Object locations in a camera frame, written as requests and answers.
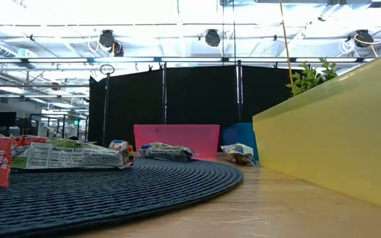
table surface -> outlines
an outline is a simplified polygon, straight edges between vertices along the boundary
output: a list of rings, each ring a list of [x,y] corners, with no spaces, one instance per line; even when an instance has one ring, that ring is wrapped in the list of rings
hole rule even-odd
[[[381,237],[378,206],[266,168],[236,167],[243,183],[210,202],[71,238]]]

yellow cable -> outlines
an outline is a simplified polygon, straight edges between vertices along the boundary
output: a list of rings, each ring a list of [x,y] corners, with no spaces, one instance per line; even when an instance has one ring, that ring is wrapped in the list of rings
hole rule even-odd
[[[284,35],[284,45],[286,47],[286,57],[288,58],[288,68],[289,68],[289,79],[290,85],[292,86],[292,94],[295,96],[294,92],[294,80],[292,78],[292,69],[290,68],[290,58],[289,58],[289,49],[288,49],[288,40],[286,39],[286,27],[284,25],[284,15],[283,15],[283,2],[278,0],[280,3],[280,12],[282,13],[282,25],[283,25],[283,35]]]
[[[356,35],[354,36],[354,39],[355,39],[357,42],[360,42],[360,43],[363,43],[363,44],[373,45],[373,44],[379,44],[379,43],[381,43],[381,41],[380,41],[380,42],[373,42],[373,43],[370,43],[370,42],[363,42],[362,40],[358,40],[358,39],[357,39],[357,36],[359,36],[359,34],[356,34]]]
[[[373,46],[373,45],[370,45],[370,46],[371,46],[371,49],[373,50],[374,54],[375,54],[376,57],[378,58],[377,53],[376,53],[376,50],[374,49],[374,46]]]
[[[356,40],[357,42],[360,42],[360,43],[362,43],[362,44],[366,44],[366,45],[370,45],[371,46],[371,49],[373,50],[373,52],[374,52],[374,55],[378,58],[378,55],[377,55],[377,52],[376,52],[376,50],[374,49],[374,44],[377,44],[377,43],[381,43],[381,42],[377,42],[377,43],[371,43],[371,42],[363,42],[362,40],[358,40],[357,39],[357,36],[359,36],[359,34],[356,34],[355,36],[354,36],[354,40]]]

green plant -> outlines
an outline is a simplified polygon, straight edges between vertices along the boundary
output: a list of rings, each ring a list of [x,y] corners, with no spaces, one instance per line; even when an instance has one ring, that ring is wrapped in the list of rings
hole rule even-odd
[[[317,69],[311,68],[306,61],[300,65],[300,67],[304,68],[304,70],[302,70],[302,75],[297,72],[292,74],[294,84],[293,86],[287,84],[286,87],[292,89],[293,97],[337,76],[336,63],[329,63],[325,58],[320,58],[320,62],[322,63],[321,66],[325,68],[321,71],[323,74],[317,73]]]

computer monitor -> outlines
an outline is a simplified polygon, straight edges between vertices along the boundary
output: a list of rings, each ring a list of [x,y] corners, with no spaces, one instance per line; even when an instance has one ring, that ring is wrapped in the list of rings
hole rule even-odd
[[[16,112],[0,112],[0,126],[16,126]]]

blue plastic bin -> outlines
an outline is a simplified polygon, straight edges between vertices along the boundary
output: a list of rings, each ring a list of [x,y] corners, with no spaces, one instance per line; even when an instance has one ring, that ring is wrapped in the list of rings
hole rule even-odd
[[[259,161],[257,142],[255,141],[255,134],[253,131],[252,123],[237,123],[233,126],[223,129],[223,145],[231,145],[235,143],[242,143],[254,149],[254,158]]]

